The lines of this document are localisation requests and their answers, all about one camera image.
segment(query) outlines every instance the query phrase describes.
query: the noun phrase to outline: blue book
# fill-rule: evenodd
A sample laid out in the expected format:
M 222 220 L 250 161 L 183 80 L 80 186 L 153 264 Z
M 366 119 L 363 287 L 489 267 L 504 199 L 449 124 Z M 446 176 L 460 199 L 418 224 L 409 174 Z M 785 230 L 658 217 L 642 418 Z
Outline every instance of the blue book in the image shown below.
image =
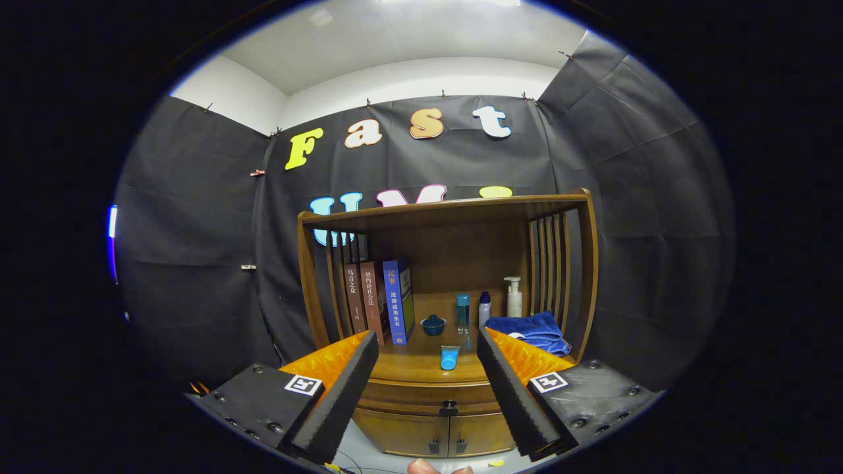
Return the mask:
M 407 259 L 384 261 L 384 288 L 386 307 L 389 309 L 389 326 L 392 328 L 392 343 L 405 346 L 413 327 L 416 326 L 410 264 Z

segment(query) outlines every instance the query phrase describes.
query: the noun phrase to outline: drawer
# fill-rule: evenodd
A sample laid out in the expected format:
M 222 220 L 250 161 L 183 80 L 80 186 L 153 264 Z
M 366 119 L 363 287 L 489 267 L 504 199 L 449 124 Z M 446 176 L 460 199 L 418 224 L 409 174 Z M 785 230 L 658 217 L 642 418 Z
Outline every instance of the drawer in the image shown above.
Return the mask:
M 488 381 L 440 385 L 370 379 L 357 406 L 379 412 L 438 416 L 446 400 L 457 402 L 460 415 L 501 411 Z

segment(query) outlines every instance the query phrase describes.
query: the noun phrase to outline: white spray bottle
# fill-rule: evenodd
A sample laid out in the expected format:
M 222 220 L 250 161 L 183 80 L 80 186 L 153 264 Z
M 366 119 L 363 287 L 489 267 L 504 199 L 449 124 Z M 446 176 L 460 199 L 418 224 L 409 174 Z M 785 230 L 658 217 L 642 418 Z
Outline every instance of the white spray bottle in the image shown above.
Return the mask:
M 507 316 L 511 318 L 520 318 L 522 294 L 518 291 L 518 282 L 521 281 L 521 277 L 506 277 L 504 280 L 509 282 L 509 290 L 507 292 Z

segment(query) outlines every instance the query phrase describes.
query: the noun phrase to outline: finger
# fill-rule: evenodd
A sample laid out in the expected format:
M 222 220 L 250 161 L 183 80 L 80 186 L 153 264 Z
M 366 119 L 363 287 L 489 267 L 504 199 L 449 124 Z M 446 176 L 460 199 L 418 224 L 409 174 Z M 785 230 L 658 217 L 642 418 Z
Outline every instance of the finger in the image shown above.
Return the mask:
M 407 467 L 407 474 L 439 474 L 439 471 L 433 469 L 433 466 L 431 466 L 427 461 L 419 458 L 410 463 Z

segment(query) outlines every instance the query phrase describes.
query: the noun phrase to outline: wooden shelf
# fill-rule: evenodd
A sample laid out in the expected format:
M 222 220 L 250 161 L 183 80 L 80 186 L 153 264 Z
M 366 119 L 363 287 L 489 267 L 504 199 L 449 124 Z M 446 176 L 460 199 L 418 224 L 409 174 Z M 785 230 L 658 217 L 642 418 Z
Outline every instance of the wooden shelf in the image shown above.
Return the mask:
M 584 202 L 586 197 L 576 194 L 460 199 L 376 207 L 327 216 L 305 213 L 301 222 L 308 229 L 330 228 L 338 232 L 366 234 L 385 229 L 441 227 L 477 222 L 527 222 L 570 211 Z
M 582 248 L 575 250 L 582 252 L 583 264 L 578 276 L 571 274 L 572 248 L 567 226 L 570 213 L 575 213 L 580 223 Z M 591 331 L 596 300 L 595 222 L 591 195 L 584 189 L 566 195 L 407 204 L 327 216 L 300 213 L 299 268 L 317 347 L 334 342 L 328 337 L 326 319 L 336 322 L 340 337 L 351 335 L 345 292 L 341 291 L 344 283 L 339 276 L 344 253 L 348 255 L 361 239 L 355 239 L 356 244 L 340 245 L 336 251 L 330 247 L 320 249 L 314 230 L 365 235 L 366 255 L 370 259 L 406 257 L 410 261 L 416 327 L 407 345 L 396 346 L 387 341 L 379 348 L 378 362 L 358 402 L 355 418 L 358 424 L 366 426 L 367 436 L 386 452 L 434 455 L 427 447 L 430 440 L 404 439 L 391 444 L 389 438 L 400 435 L 397 427 L 409 423 L 423 427 L 422 431 L 429 432 L 425 436 L 436 434 L 439 442 L 444 442 L 442 430 L 459 428 L 460 436 L 473 432 L 470 448 L 461 455 L 509 449 L 507 436 L 482 441 L 484 437 L 478 434 L 484 430 L 482 427 L 500 431 L 504 423 L 476 355 L 480 294 L 488 291 L 492 316 L 503 316 L 507 286 L 503 278 L 520 276 L 524 294 L 522 316 L 550 311 L 572 345 L 566 359 L 579 364 Z M 325 275 L 316 271 L 315 258 L 319 253 L 327 261 L 329 270 Z M 582 279 L 582 292 L 579 301 L 569 304 L 573 277 Z M 325 313 L 319 301 L 319 281 L 330 285 L 333 307 Z M 456 331 L 458 293 L 470 295 L 468 335 Z M 448 322 L 442 335 L 430 337 L 424 333 L 420 323 L 430 314 Z M 454 370 L 442 370 L 439 366 L 443 344 L 460 345 Z M 459 415 L 451 417 L 450 422 L 437 421 L 443 418 L 438 416 L 443 401 L 457 403 Z M 456 455 L 452 443 L 445 444 L 434 456 Z

